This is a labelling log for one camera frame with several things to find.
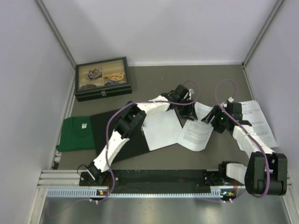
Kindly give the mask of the printed text paper sheet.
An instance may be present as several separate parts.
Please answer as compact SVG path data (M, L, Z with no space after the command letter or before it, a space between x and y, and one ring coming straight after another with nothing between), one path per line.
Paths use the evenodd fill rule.
M176 143L194 152L204 150L212 134L213 127L201 120L208 115L211 110L212 107L197 102L195 104L195 111L198 120L186 121Z

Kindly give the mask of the white folder black inside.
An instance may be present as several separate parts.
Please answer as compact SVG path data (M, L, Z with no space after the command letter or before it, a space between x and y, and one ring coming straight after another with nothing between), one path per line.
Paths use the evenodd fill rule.
M101 114L92 115L91 126L93 132L93 138L95 143L96 154L99 155L104 146L106 145L106 127L110 118L117 112L117 110L104 112ZM142 135L141 130L135 133L135 135L128 141L119 153L114 158L113 162L119 162L127 160L136 156L149 153L149 147L145 136Z

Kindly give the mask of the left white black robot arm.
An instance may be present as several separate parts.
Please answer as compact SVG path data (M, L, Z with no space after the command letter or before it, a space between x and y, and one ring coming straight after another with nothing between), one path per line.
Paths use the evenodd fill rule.
M175 90L162 93L148 101L128 102L119 109L107 122L105 144L101 153L87 166L90 180L101 185L105 182L106 172L111 170L111 164L123 146L141 129L145 118L158 112L166 112L175 108L186 112L195 112L192 91L184 85L178 85Z

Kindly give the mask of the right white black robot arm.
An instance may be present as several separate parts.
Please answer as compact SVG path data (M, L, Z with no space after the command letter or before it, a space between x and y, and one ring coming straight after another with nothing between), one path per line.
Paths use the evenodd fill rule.
M234 161L222 162L218 173L222 184L236 180L254 196L286 194L287 157L263 143L252 124L243 119L241 103L226 101L224 105L216 105L201 122L210 124L218 133L228 131L249 158L247 166Z

